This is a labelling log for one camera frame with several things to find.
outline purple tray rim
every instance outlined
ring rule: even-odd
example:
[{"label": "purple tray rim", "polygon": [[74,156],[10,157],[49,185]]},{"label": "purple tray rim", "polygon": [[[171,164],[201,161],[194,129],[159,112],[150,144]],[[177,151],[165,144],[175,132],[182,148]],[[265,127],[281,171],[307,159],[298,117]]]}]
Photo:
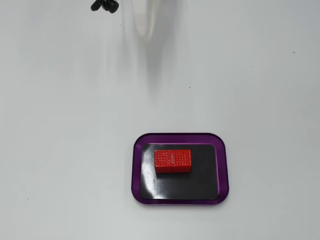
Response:
[{"label": "purple tray rim", "polygon": [[[145,144],[209,144],[215,148],[218,197],[216,199],[144,199],[140,196],[142,148]],[[216,205],[229,193],[226,146],[212,133],[146,133],[133,145],[131,191],[133,197],[146,205]]]}]

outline red block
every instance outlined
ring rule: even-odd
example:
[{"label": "red block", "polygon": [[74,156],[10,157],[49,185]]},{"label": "red block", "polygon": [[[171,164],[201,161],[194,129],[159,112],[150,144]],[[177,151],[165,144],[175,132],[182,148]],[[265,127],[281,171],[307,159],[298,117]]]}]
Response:
[{"label": "red block", "polygon": [[154,151],[156,173],[189,173],[191,172],[191,151],[156,150]]}]

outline textured red block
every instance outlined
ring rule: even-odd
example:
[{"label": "textured red block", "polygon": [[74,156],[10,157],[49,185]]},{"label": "textured red block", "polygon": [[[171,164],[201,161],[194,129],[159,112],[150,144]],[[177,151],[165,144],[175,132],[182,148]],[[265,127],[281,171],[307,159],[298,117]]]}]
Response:
[{"label": "textured red block", "polygon": [[156,173],[189,173],[191,172],[191,151],[156,150],[154,151],[154,166]]}]

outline white surface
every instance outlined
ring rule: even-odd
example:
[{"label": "white surface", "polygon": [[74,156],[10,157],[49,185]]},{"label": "white surface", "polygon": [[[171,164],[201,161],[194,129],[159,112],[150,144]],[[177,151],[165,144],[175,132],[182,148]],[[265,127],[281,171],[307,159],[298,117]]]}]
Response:
[{"label": "white surface", "polygon": [[[162,0],[149,43],[92,2],[0,1],[0,239],[320,239],[320,1]],[[138,203],[149,132],[220,136],[225,202]]]}]

